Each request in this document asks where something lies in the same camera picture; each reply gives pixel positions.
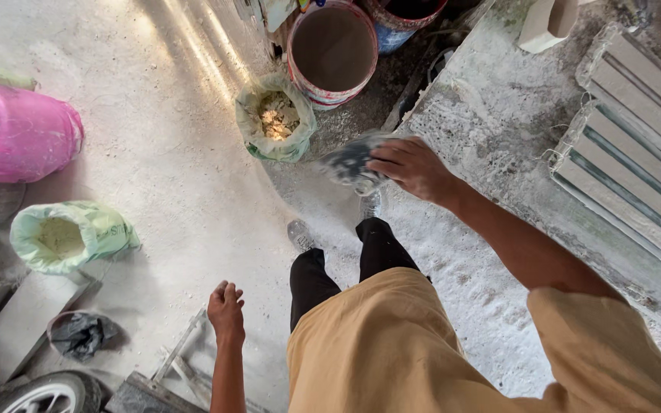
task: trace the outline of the shoe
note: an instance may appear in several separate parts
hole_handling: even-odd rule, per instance
[[[315,239],[310,235],[308,226],[303,220],[294,220],[287,224],[287,237],[300,254],[316,248]]]
[[[368,196],[362,196],[358,205],[359,222],[369,218],[381,217],[381,192],[375,190]]]

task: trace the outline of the shirt sleeve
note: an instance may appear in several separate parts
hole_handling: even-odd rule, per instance
[[[534,289],[527,306],[557,380],[559,411],[661,413],[661,352],[642,317],[611,298]]]

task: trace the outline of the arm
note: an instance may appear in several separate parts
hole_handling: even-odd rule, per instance
[[[528,289],[550,286],[565,293],[585,293],[626,303],[560,244],[451,174],[419,137],[387,141],[371,155],[375,160],[368,162],[369,169],[458,216],[491,245],[511,274]]]
[[[212,413],[246,413],[244,402],[244,317],[239,298],[244,292],[222,281],[208,301],[208,319],[216,331],[216,365],[213,369]]]

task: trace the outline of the black pants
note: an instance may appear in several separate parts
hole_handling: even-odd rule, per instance
[[[389,268],[419,270],[412,257],[394,238],[388,223],[379,218],[363,220],[356,227],[356,234],[363,242],[358,282]],[[305,313],[341,292],[326,274],[326,259],[321,249],[310,249],[295,259],[289,272],[289,289],[292,293],[290,331],[295,330]]]

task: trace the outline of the pink plastic bag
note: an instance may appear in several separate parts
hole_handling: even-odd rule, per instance
[[[69,104],[0,85],[0,182],[34,182],[81,150],[83,125]]]

